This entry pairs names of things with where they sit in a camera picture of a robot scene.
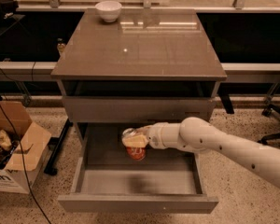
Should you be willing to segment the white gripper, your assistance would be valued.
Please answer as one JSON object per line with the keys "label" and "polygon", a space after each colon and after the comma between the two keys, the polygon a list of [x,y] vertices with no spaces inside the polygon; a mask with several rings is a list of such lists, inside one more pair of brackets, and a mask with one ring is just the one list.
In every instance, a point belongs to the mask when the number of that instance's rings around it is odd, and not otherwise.
{"label": "white gripper", "polygon": [[154,125],[147,125],[137,128],[138,133],[132,136],[125,136],[122,138],[122,143],[126,147],[140,147],[144,148],[149,144],[156,149],[177,148],[179,138],[178,123],[156,123]]}

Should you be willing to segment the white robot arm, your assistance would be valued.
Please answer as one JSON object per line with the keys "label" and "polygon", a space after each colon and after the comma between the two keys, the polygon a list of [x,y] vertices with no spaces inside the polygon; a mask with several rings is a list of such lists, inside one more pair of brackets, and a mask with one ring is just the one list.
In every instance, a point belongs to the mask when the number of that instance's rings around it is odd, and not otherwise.
{"label": "white robot arm", "polygon": [[150,145],[192,153],[210,149],[280,188],[280,149],[224,133],[203,119],[190,117],[180,123],[159,122],[129,128],[122,133],[121,140],[126,147]]}

